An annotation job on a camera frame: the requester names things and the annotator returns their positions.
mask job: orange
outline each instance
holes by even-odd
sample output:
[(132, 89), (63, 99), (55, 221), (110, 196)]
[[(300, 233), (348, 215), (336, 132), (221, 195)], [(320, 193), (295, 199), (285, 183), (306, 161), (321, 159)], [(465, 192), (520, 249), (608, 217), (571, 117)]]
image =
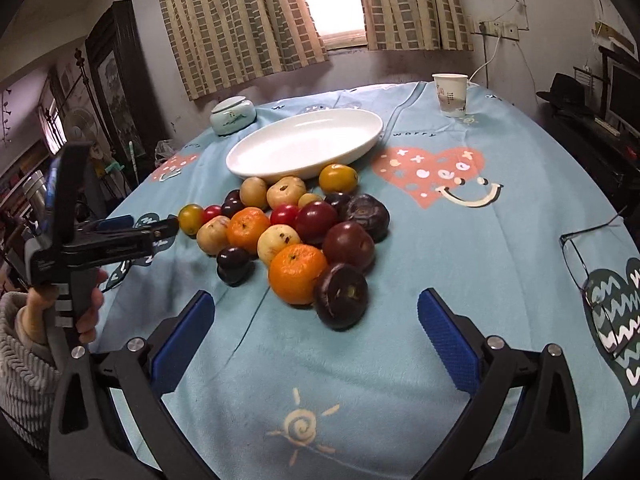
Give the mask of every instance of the orange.
[(237, 212), (226, 228), (226, 238), (234, 247), (242, 247), (251, 254), (258, 254), (258, 239), (271, 225), (261, 209), (245, 207)]
[(271, 261), (269, 285), (287, 303), (309, 304), (314, 299), (316, 281), (327, 265), (320, 249), (305, 244), (285, 247)]

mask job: electrical outlet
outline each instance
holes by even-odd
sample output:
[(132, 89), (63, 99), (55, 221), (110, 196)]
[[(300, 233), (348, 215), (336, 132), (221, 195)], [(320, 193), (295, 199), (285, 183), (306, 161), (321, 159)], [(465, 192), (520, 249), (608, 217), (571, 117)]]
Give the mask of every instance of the electrical outlet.
[(502, 26), (502, 37), (508, 40), (520, 41), (520, 33), (516, 23), (505, 23)]
[(474, 20), (472, 16), (467, 16), (466, 22), (472, 34), (482, 34), (482, 32), (480, 31), (480, 22)]
[(483, 36), (503, 36), (501, 22), (480, 22), (480, 33)]

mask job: plastic bag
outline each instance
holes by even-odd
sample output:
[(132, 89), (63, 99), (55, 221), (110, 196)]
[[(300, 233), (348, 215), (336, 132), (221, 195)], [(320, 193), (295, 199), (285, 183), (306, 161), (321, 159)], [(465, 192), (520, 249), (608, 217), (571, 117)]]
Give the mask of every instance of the plastic bag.
[(180, 143), (175, 139), (159, 140), (156, 144), (156, 168), (180, 150)]

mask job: white oval plate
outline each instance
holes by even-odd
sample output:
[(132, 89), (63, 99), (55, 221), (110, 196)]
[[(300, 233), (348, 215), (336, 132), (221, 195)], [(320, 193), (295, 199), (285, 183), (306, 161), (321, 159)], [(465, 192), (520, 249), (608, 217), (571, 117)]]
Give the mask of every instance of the white oval plate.
[(259, 176), (269, 184), (289, 175), (313, 178), (328, 164), (351, 164), (367, 153), (382, 126), (375, 113), (353, 108), (288, 117), (238, 142), (226, 166), (237, 176)]

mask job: red cherry tomato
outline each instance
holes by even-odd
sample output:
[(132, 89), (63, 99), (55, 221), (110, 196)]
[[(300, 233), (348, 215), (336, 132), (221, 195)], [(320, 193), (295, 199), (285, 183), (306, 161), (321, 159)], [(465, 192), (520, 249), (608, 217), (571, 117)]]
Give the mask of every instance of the red cherry tomato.
[(216, 216), (220, 216), (221, 207), (219, 205), (210, 205), (204, 210), (204, 223), (207, 223), (209, 220), (213, 220)]
[(271, 213), (271, 225), (286, 224), (295, 228), (296, 216), (298, 216), (300, 209), (297, 206), (291, 204), (279, 205)]

